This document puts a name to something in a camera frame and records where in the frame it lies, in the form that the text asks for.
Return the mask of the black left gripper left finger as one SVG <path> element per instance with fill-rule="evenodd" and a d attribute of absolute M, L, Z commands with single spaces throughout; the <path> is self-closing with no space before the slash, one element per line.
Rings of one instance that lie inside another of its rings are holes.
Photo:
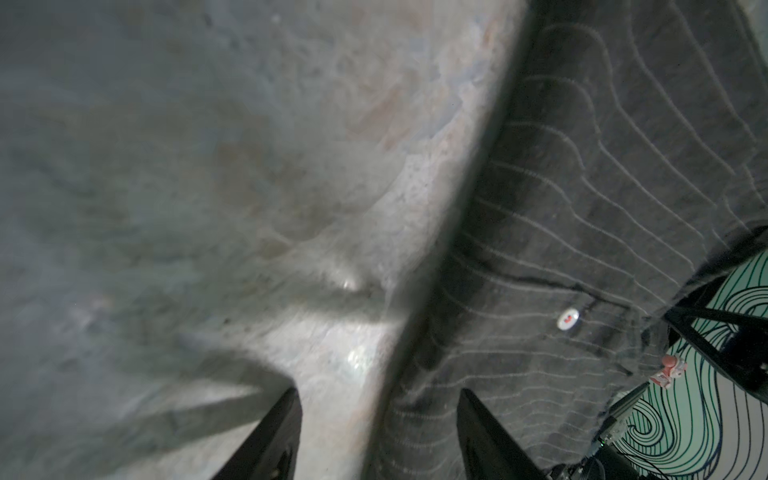
<path fill-rule="evenodd" d="M 287 389 L 212 479 L 293 479 L 302 413 L 298 390 Z"/>

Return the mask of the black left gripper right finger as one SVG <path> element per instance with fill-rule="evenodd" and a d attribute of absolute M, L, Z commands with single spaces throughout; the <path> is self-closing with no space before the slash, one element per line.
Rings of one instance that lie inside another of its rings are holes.
<path fill-rule="evenodd" d="M 481 400 L 467 388 L 459 394 L 457 432 L 467 479 L 546 478 Z"/>

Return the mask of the dark grey pinstriped shirt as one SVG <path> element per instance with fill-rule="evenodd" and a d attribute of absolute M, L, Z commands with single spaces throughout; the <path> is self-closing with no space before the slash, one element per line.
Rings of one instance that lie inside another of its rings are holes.
<path fill-rule="evenodd" d="M 460 479 L 473 391 L 540 469 L 767 245 L 767 68 L 734 1 L 554 1 L 397 381 L 370 479 Z"/>

